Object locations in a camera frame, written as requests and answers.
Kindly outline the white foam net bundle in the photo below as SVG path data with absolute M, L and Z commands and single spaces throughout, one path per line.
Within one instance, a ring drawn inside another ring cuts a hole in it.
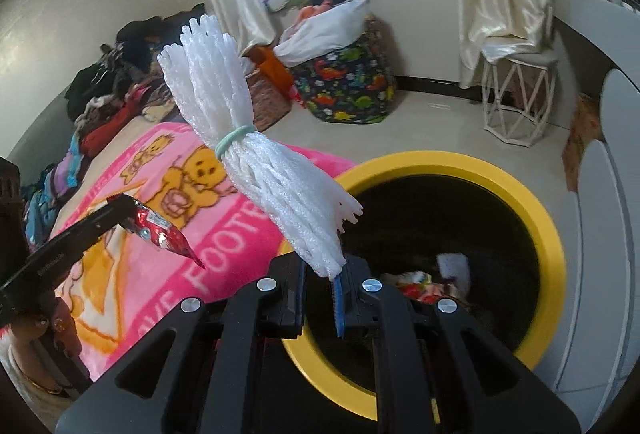
M 356 223 L 362 207 L 307 157 L 258 131 L 235 39 L 204 14 L 190 19 L 157 61 L 183 118 L 233 186 L 319 277 L 335 280 L 346 264 L 344 224 Z

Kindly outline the red snack wrapper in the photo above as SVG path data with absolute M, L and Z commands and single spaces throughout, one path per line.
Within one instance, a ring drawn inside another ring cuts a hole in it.
M 201 269 L 205 268 L 186 236 L 160 213 L 127 194 L 119 195 L 114 201 L 125 206 L 125 217 L 119 224 L 129 233 L 162 250 L 189 258 Z

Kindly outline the yellow rimmed black trash bin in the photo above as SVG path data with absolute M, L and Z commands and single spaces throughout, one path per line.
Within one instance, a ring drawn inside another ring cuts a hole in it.
M 544 358 L 558 328 L 566 268 L 559 232 L 540 201 L 516 178 L 461 153 L 409 151 L 377 157 L 336 174 L 363 207 L 343 247 L 372 275 L 424 271 L 436 257 L 469 261 L 466 304 L 529 369 Z

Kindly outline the colourful wrappers in bin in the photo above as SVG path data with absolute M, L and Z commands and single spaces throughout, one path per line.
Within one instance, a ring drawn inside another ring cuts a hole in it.
M 410 299 L 423 304 L 435 305 L 440 299 L 450 298 L 465 305 L 463 293 L 454 284 L 454 280 L 437 281 L 424 271 L 412 271 L 391 275 L 384 273 L 381 280 L 397 289 Z

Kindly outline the white foam net in bin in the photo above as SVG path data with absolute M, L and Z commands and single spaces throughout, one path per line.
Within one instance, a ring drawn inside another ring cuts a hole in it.
M 468 258 L 462 253 L 442 253 L 436 257 L 440 276 L 454 281 L 454 285 L 463 298 L 471 287 L 471 270 Z

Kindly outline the pink bear football blanket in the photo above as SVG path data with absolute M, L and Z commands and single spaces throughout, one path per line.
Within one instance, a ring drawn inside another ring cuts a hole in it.
M 53 231 L 119 194 L 141 203 L 142 232 L 110 229 L 56 291 L 70 307 L 93 379 L 183 298 L 218 301 L 264 276 L 283 240 L 183 123 L 133 121 L 119 131 L 91 161 Z

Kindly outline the floral patterned basket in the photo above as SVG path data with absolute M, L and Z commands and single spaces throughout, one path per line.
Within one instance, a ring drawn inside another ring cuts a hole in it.
M 253 103 L 254 126 L 265 131 L 291 112 L 291 102 L 258 68 L 246 76 Z

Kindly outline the dinosaur print storage bag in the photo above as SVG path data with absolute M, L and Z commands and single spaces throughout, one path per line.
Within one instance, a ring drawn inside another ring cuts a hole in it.
M 356 42 L 298 64 L 291 73 L 303 106 L 322 122 L 375 124 L 393 110 L 396 79 L 373 16 Z

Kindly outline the pile of clothes on bed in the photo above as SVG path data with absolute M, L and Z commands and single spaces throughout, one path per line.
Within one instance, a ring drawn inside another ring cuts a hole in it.
M 179 42 L 180 30 L 199 18 L 197 4 L 173 16 L 152 16 L 122 27 L 113 46 L 83 68 L 18 140 L 9 161 L 20 168 L 24 230 L 32 251 L 47 242 L 58 213 L 79 190 L 90 162 L 137 117 L 180 121 L 157 55 Z

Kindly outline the orange cloth bag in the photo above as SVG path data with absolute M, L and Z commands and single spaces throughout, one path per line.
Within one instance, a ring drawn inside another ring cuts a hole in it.
M 273 83 L 273 86 L 283 94 L 285 99 L 292 99 L 294 78 L 270 47 L 254 46 L 247 50 L 245 56 Z

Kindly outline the white dresser desk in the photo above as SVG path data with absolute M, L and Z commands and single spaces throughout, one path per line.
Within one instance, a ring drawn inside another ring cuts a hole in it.
M 564 311 L 536 368 L 589 431 L 639 380 L 639 18 L 607 0 L 554 3 L 614 65 L 600 98 L 604 138 L 587 146 L 559 220 Z

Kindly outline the white bedding in bag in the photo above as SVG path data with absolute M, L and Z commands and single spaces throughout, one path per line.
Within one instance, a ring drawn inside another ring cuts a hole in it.
M 328 11 L 294 23 L 281 35 L 273 52 L 287 68 L 352 45 L 370 16 L 367 0 L 345 0 Z

